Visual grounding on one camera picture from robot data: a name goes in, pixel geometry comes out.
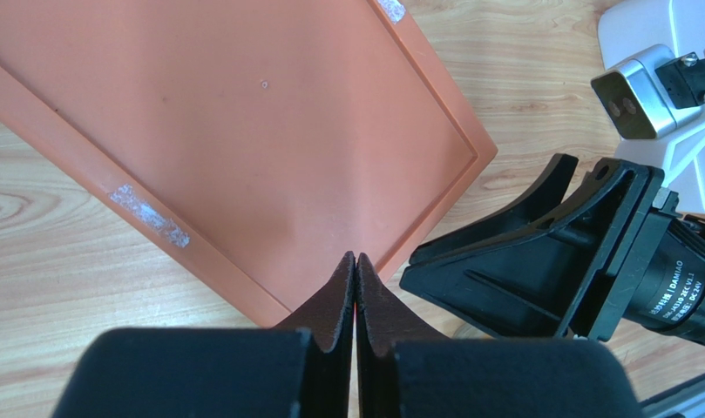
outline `white tape residue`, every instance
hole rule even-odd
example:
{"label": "white tape residue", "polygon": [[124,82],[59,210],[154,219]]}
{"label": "white tape residue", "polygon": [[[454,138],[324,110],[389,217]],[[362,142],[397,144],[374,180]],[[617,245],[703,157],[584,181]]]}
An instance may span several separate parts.
{"label": "white tape residue", "polygon": [[406,14],[406,9],[398,0],[378,0],[378,4],[381,5],[385,14],[388,15],[388,19],[390,19],[393,24],[397,24],[403,19],[403,15]]}
{"label": "white tape residue", "polygon": [[132,213],[161,238],[179,248],[184,248],[190,243],[190,236],[187,233],[182,231],[173,220],[164,218],[145,200],[137,197],[131,185],[122,185],[118,190],[110,193],[110,200]]}

